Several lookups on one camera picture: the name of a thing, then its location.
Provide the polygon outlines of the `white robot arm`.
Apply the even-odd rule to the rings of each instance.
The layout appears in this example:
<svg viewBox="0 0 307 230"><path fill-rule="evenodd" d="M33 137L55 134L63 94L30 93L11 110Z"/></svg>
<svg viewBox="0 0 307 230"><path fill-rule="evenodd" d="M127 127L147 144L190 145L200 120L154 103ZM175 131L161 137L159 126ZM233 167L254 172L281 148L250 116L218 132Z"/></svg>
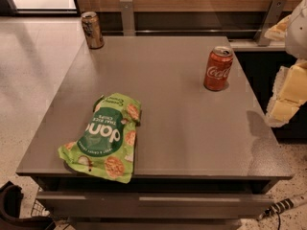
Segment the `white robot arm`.
<svg viewBox="0 0 307 230"><path fill-rule="evenodd" d="M265 37L284 41L286 53L296 58L290 68L279 68L266 109L267 125L282 127L307 102L307 0L302 0L291 15L270 27Z"/></svg>

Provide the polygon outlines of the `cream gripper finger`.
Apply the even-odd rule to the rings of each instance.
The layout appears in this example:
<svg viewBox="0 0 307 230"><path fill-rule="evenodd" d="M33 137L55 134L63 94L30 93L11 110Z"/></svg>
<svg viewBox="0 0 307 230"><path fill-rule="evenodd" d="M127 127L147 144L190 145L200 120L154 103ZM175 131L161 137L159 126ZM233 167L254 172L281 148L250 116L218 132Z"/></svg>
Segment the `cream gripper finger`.
<svg viewBox="0 0 307 230"><path fill-rule="evenodd" d="M290 16L287 15L265 32L265 38L275 41L285 41L289 23Z"/></svg>
<svg viewBox="0 0 307 230"><path fill-rule="evenodd" d="M266 112L266 122L270 127L282 127L288 124L300 107L300 105L296 103L287 102L278 98L278 94L289 69L290 68L281 66L274 80L272 96L269 100Z"/></svg>

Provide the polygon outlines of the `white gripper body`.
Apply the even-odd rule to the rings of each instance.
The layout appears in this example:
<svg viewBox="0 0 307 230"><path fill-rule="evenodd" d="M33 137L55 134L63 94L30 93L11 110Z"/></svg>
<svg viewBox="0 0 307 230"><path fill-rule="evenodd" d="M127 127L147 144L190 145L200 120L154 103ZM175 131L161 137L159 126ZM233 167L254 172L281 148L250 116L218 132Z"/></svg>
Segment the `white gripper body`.
<svg viewBox="0 0 307 230"><path fill-rule="evenodd" d="M307 60L298 59L287 72L278 94L280 100L302 105L307 102Z"/></svg>

